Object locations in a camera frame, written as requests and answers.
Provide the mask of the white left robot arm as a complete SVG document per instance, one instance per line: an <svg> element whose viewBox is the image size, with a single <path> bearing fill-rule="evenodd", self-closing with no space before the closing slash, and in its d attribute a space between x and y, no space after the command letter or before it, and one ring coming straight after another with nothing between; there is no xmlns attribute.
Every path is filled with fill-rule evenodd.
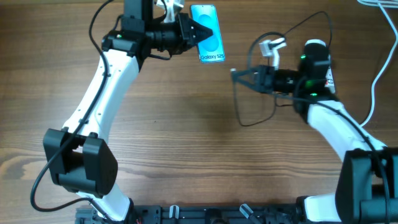
<svg viewBox="0 0 398 224"><path fill-rule="evenodd" d="M94 209L95 222L139 223L133 201L116 183L118 162L108 147L114 117L152 50L180 55L211 37L212 30L182 12L183 1L132 0L114 27L95 44L97 71L77 109L43 145L55 185Z"/></svg>

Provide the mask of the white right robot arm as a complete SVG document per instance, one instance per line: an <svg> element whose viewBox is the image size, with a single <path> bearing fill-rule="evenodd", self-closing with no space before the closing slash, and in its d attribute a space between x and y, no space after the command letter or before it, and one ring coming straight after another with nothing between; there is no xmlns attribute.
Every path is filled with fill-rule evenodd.
<svg viewBox="0 0 398 224"><path fill-rule="evenodd" d="M335 192L302 199L310 222L397 222L397 149L372 137L346 111L331 82L331 58L326 43L305 43L298 70L279 68L279 44L263 42L272 65L231 70L234 85L292 101L294 110L318 131L342 160Z"/></svg>

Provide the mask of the white power strip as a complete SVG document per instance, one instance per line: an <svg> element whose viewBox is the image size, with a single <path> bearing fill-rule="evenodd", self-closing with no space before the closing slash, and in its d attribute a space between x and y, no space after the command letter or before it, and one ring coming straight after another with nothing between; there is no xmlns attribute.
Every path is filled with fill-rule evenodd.
<svg viewBox="0 0 398 224"><path fill-rule="evenodd" d="M331 71L331 67L328 67L325 78L326 78L325 87L327 87L332 93L336 93L336 88L335 88L335 83L334 83L334 78L333 78L333 74Z"/></svg>

